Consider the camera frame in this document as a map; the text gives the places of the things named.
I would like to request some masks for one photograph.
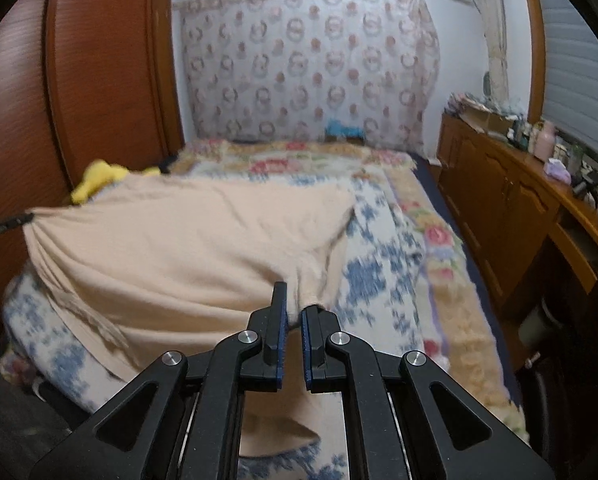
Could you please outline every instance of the mattress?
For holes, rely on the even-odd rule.
[[[341,144],[235,146],[199,141],[171,169],[190,178],[258,180],[277,174],[276,178],[287,177],[297,185],[327,178],[363,184],[348,230],[353,254],[335,306],[343,330],[393,354],[423,348],[450,374],[458,374],[455,378],[512,430],[525,436],[522,414],[510,402],[518,400],[516,383],[482,279],[422,160]],[[379,218],[401,233],[400,250],[383,240],[386,229],[376,222]],[[374,251],[372,256],[363,252],[368,250]],[[448,290],[463,298],[466,317],[483,320],[476,336],[474,326],[466,327],[476,343],[472,349],[466,346],[465,355],[458,354],[456,343],[466,333],[448,330],[449,324],[461,324],[448,319],[453,309],[446,301]],[[411,297],[414,309],[409,306]],[[89,412],[124,386],[61,322],[30,266],[9,287],[4,322],[12,351],[2,359],[1,368],[12,380],[21,380],[21,370],[28,370],[29,376],[39,372]],[[470,365],[462,362],[464,357]],[[479,380],[474,370],[486,378]],[[472,376],[477,377],[474,383]],[[346,464],[345,436],[337,433],[274,457],[241,458],[239,478],[346,478]]]

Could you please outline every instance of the window blind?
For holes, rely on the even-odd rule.
[[[598,40],[569,0],[541,0],[543,117],[598,152]]]

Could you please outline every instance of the triangular cutout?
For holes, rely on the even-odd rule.
[[[430,384],[430,391],[444,419],[452,445],[463,451],[490,438],[492,431],[461,400],[441,383]]]
[[[97,430],[97,438],[121,451],[132,450],[156,393],[157,384],[144,386]]]

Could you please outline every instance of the beige cloth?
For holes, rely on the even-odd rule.
[[[243,330],[250,312],[269,305],[275,281],[288,284],[291,324],[309,304],[331,307],[353,203],[336,184],[130,175],[96,202],[36,209],[24,232],[58,315],[100,363],[130,381],[165,351],[196,354]],[[247,402],[244,435],[253,440],[242,447],[250,456],[291,449],[321,431],[295,343],[288,386],[272,397],[278,406],[257,396]],[[300,425],[285,432],[294,436],[257,444],[257,434],[279,433],[289,418]]]

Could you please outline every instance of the white wall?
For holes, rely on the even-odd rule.
[[[527,0],[503,0],[508,40],[508,85],[510,104],[526,114],[532,81],[532,37]]]
[[[426,153],[437,151],[441,113],[451,92],[468,91],[482,94],[483,74],[488,69],[488,51],[483,24],[473,4],[457,0],[426,0],[439,34],[441,70],[424,120]],[[188,90],[183,73],[183,56],[179,34],[179,17],[173,16],[173,48],[175,72],[186,139],[193,137],[193,124],[188,105]]]

